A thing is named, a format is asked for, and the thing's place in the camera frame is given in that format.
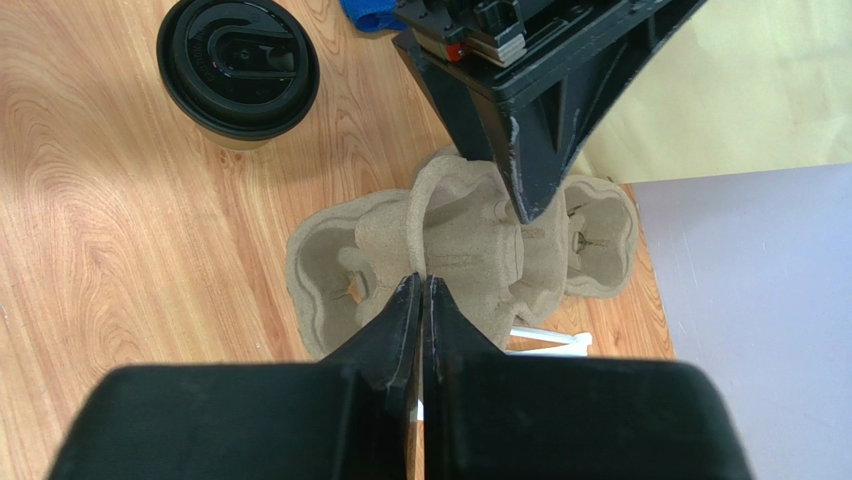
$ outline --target wood grain surface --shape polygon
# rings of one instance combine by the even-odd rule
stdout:
[[[160,84],[171,3],[0,3],[0,478],[43,477],[119,365],[307,360],[290,232],[405,187],[449,143],[389,34],[358,34],[337,0],[288,0],[319,54],[314,108],[259,150],[210,144]],[[595,354],[672,356],[644,243],[627,292],[566,299],[547,325],[591,331]]]

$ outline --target gray surface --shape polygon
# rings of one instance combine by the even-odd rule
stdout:
[[[852,165],[635,185],[675,351],[761,479],[852,479]]]

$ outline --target coffee cup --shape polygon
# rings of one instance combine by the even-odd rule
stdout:
[[[295,127],[319,88],[310,38],[271,0],[180,0],[160,27],[157,62],[178,107],[233,150]]]

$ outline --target black plastic bracket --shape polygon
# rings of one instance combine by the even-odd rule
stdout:
[[[394,42],[461,155],[497,163],[527,224],[630,82],[705,1],[406,0],[396,14],[411,29]],[[509,20],[476,15],[505,3],[515,9]],[[500,66],[493,50],[480,54],[495,31],[524,32],[523,55],[506,54],[512,63]]]
[[[696,368],[506,355],[418,275],[317,364],[111,373],[50,478],[412,478],[420,373],[427,480],[750,478]]]

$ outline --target black lid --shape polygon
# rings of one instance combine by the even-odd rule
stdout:
[[[181,0],[160,27],[157,62],[187,115],[239,140],[293,128],[319,87],[311,40],[270,0]]]

